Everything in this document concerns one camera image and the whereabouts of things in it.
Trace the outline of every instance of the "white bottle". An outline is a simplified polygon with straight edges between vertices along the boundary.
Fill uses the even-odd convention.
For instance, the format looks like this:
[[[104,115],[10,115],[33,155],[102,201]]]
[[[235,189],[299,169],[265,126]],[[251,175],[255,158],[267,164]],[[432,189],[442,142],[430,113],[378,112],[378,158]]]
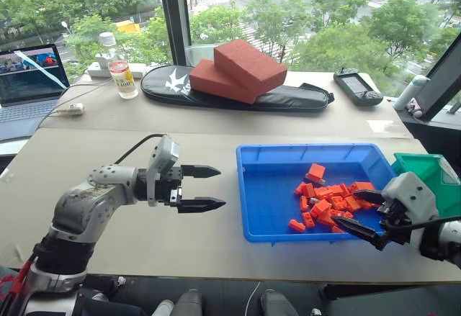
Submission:
[[[104,32],[99,35],[99,41],[106,47],[107,51],[107,66],[109,67],[110,75],[117,85],[118,94],[123,99],[133,99],[138,96],[131,74],[130,67],[125,58],[119,53],[114,34]]]
[[[171,300],[162,300],[157,306],[156,311],[153,312],[152,316],[170,316],[173,308],[174,303]]]
[[[394,103],[394,109],[400,111],[405,108],[405,105],[410,102],[411,98],[414,98],[417,93],[422,90],[426,85],[429,79],[422,75],[416,75],[413,80],[407,85],[403,90],[402,94],[397,98],[397,101]]]

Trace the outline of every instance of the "table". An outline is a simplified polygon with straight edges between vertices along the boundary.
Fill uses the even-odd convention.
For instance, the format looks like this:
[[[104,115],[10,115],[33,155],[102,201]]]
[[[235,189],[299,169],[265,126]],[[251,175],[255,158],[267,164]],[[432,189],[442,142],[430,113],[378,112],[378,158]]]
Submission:
[[[313,78],[320,77],[318,73],[313,74],[316,74]],[[314,84],[328,88],[328,84]],[[205,116],[205,111],[199,109],[156,103],[150,108],[142,95],[134,101],[120,102],[121,110],[117,111],[113,104],[118,101],[116,91],[100,91],[99,95],[99,90],[93,92],[98,101],[85,98],[88,109],[85,117],[48,119],[44,123],[46,127],[34,134],[9,165],[13,177],[7,183],[0,182],[3,207],[0,263],[5,264],[3,257],[13,256],[16,245],[25,255],[29,253],[48,230],[55,203],[66,189],[85,180],[93,167],[113,162],[139,139],[155,131],[170,133],[181,145],[179,163],[208,164],[222,171],[221,176],[211,179],[185,179],[184,197],[211,196],[226,200],[227,204],[203,215],[178,215],[172,208],[161,205],[149,208],[142,202],[119,208],[97,243],[89,264],[91,273],[389,284],[461,281],[457,267],[423,258],[408,245],[391,243],[379,252],[360,240],[271,246],[247,242],[243,236],[236,173],[238,145],[371,142],[380,147],[390,162],[394,152],[424,153],[421,143],[394,117],[389,104],[363,112],[351,107],[340,91],[336,91],[336,101],[320,114],[294,116],[207,110]],[[102,99],[102,94],[106,94],[107,99]],[[337,111],[334,105],[349,109],[347,117],[354,118],[352,127],[344,129],[332,122],[329,111]],[[151,121],[138,117],[136,121],[142,108],[148,115],[156,113],[159,117]],[[360,119],[357,112],[367,116]],[[212,126],[218,123],[213,115],[221,118],[221,125]],[[392,130],[380,132],[368,124],[369,118],[391,121],[394,125]],[[346,127],[345,120],[336,120]],[[118,121],[123,129],[118,128]],[[293,127],[291,121],[298,125]],[[249,132],[249,122],[255,124],[252,132]],[[331,126],[340,132],[325,129]],[[124,164],[145,167],[154,145],[155,142],[151,142],[141,146]],[[18,221],[18,215],[24,217],[24,223]]]

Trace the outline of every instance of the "black carrying case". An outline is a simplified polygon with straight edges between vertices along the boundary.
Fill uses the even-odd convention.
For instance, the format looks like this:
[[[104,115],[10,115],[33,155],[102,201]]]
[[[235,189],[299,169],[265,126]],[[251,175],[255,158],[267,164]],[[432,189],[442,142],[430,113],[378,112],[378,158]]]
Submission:
[[[259,96],[252,105],[202,93],[190,88],[189,66],[161,66],[149,71],[141,80],[144,94],[153,100],[182,106],[242,109],[271,112],[314,112],[334,100],[333,93],[303,83],[299,88],[279,86]]]

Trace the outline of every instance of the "window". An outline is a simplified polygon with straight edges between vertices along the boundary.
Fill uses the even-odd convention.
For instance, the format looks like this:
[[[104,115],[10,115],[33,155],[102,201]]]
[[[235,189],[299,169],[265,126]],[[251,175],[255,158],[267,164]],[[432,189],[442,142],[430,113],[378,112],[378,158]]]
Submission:
[[[461,0],[187,0],[192,43],[242,38],[291,71],[358,68],[384,95],[461,32]]]
[[[104,31],[130,62],[171,62],[161,0],[0,0],[0,49],[55,43],[70,82],[96,61]]]

